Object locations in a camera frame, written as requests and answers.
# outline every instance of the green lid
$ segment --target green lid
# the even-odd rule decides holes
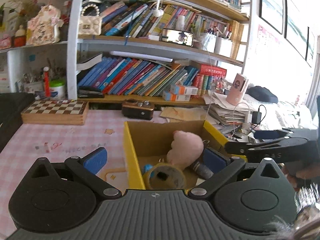
[[[66,81],[64,79],[51,80],[49,82],[49,87],[52,87],[52,88],[62,87],[65,84],[66,84]]]

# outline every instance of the triangular cutout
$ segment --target triangular cutout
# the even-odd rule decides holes
[[[39,177],[46,177],[46,176],[49,176],[49,173],[47,171],[47,168],[44,166],[44,164],[40,164],[32,174],[32,178],[39,178]]]
[[[262,177],[268,177],[268,178],[275,178],[275,179],[278,179],[279,178],[279,175],[278,173],[276,172],[275,168],[273,167],[272,164],[268,163],[262,173],[261,173],[261,176]]]

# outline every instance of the pink power bank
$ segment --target pink power bank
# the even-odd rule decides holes
[[[249,84],[249,79],[241,74],[237,74],[232,84],[229,94],[227,95],[226,101],[234,106],[239,104],[246,92]]]

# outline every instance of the black cable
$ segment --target black cable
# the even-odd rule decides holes
[[[264,117],[260,120],[260,122],[259,122],[258,124],[256,124],[255,127],[253,127],[253,128],[250,130],[249,133],[251,133],[251,132],[253,131],[253,129],[256,128],[259,124],[261,124],[261,122],[263,121],[263,119],[264,119],[264,118],[266,117],[266,115],[267,115],[267,109],[266,109],[266,107],[265,107],[264,105],[260,105],[260,106],[263,106],[263,107],[264,107],[264,109],[266,110],[266,113],[264,114]]]

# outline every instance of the stuffed toy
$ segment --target stuffed toy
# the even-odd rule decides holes
[[[194,133],[174,131],[171,148],[167,154],[167,163],[183,171],[200,157],[204,145],[201,137]]]

